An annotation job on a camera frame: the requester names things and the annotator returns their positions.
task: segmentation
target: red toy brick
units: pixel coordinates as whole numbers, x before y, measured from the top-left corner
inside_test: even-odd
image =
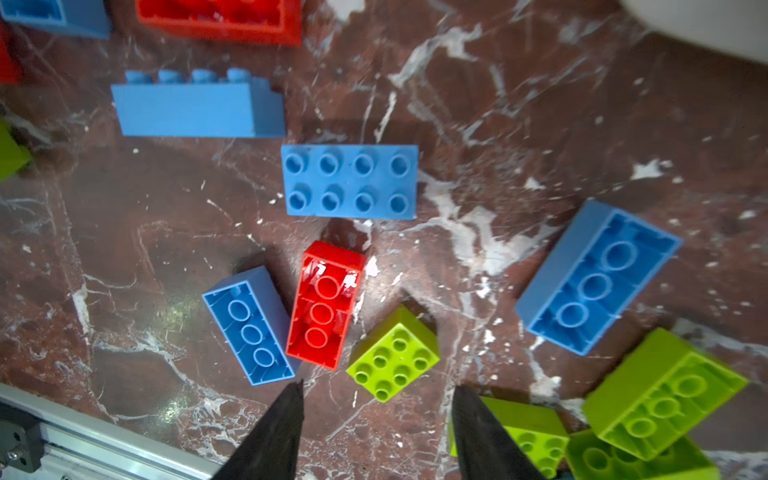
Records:
[[[328,243],[304,252],[286,353],[335,370],[366,257]]]
[[[0,23],[0,83],[16,85],[22,80],[22,69],[8,52],[10,40],[11,32]]]
[[[181,37],[301,45],[301,0],[136,0],[136,10]]]

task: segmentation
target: upside-down green brick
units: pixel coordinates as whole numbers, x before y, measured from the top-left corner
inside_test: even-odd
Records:
[[[651,460],[746,384],[722,362],[656,329],[587,397],[584,414],[600,439]]]
[[[11,128],[0,120],[0,180],[5,180],[31,160],[29,150],[19,147],[11,136]]]
[[[386,402],[439,361],[435,334],[401,305],[355,348],[346,372]]]
[[[509,436],[546,478],[554,478],[563,459],[568,433],[554,410],[480,397]],[[457,456],[453,422],[448,424],[451,455]]]
[[[565,458],[576,480],[720,480],[717,467],[686,436],[646,462],[586,430],[571,435]]]

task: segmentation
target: building block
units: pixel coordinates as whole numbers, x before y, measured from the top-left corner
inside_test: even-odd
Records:
[[[586,355],[681,243],[624,210],[589,200],[515,312],[532,333]]]
[[[480,399],[541,474],[546,478],[554,478],[568,444],[568,432],[558,414],[540,406],[488,397]],[[451,455],[457,456],[452,422],[448,425],[448,438],[451,442]]]
[[[386,402],[439,361],[437,336],[401,305],[355,348],[346,372]]]
[[[301,0],[137,0],[136,11],[181,37],[301,45]]]
[[[651,460],[747,383],[656,329],[587,397],[584,414],[600,439]]]
[[[129,137],[285,137],[283,96],[265,78],[230,68],[219,79],[194,70],[189,83],[160,70],[158,83],[139,71],[112,85],[123,135]]]
[[[10,41],[11,32],[0,23],[0,84],[17,85],[22,80],[22,69],[8,51]]]
[[[203,301],[251,385],[296,376],[301,362],[283,351],[290,318],[265,266],[222,280]]]
[[[0,14],[7,22],[60,35],[106,40],[112,30],[104,0],[0,0]]]
[[[0,119],[0,181],[15,174],[32,160],[29,150],[11,136],[11,127]]]
[[[686,436],[644,461],[586,430],[571,435],[565,458],[576,480],[720,480],[717,467]]]
[[[289,215],[416,217],[415,145],[283,145]]]
[[[315,242],[304,252],[286,353],[335,370],[366,258]]]

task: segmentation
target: brown marble countertop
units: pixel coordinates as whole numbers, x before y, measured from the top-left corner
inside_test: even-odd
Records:
[[[286,305],[321,239],[375,258],[345,358],[402,302],[442,361],[381,404],[304,364],[303,480],[458,478],[453,386],[557,409],[662,325],[753,383],[692,437],[768,478],[768,68],[654,35],[613,1],[307,0],[300,48],[173,38],[108,0],[110,41],[14,26],[0,109],[35,162],[0,184],[0,380],[222,462],[283,388],[252,387],[200,294],[266,264]],[[417,144],[417,218],[288,217],[281,141],[123,137],[126,69],[269,78],[290,143]],[[512,311],[588,198],[684,245],[588,356]]]

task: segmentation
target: blue toy brick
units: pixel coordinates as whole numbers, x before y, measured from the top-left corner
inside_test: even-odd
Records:
[[[532,333],[586,355],[681,244],[624,210],[590,200],[515,312]]]
[[[301,360],[285,354],[290,316],[265,266],[222,280],[203,301],[251,385],[296,376]]]
[[[62,35],[109,38],[112,25],[104,0],[0,0],[7,22]]]
[[[127,84],[112,85],[123,135],[129,137],[282,138],[283,96],[265,78],[239,68],[217,78],[195,70],[189,83],[176,71],[160,70],[158,83],[139,71]]]
[[[416,217],[415,145],[283,145],[289,215]]]

